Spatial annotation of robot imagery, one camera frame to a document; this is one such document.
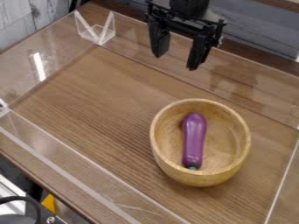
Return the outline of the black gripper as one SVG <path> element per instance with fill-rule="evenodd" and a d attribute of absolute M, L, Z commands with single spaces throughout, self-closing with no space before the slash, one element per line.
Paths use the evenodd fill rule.
<path fill-rule="evenodd" d="M 191 71 L 206 61 L 211 46 L 220 45 L 222 32 L 227 25 L 226 19 L 211 11 L 210 3 L 211 0 L 147 1 L 150 42 L 156 58 L 170 49 L 170 30 L 190 38 L 199 33 L 194 38 L 187 60 Z"/>

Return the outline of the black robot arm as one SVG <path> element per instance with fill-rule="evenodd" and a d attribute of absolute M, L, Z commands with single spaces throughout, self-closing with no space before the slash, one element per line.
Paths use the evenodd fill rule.
<path fill-rule="evenodd" d="M 170 49 L 171 33 L 192 39 L 187 68 L 206 62 L 211 48 L 219 47 L 226 19 L 210 10 L 211 0 L 147 0 L 146 21 L 156 58 Z"/>

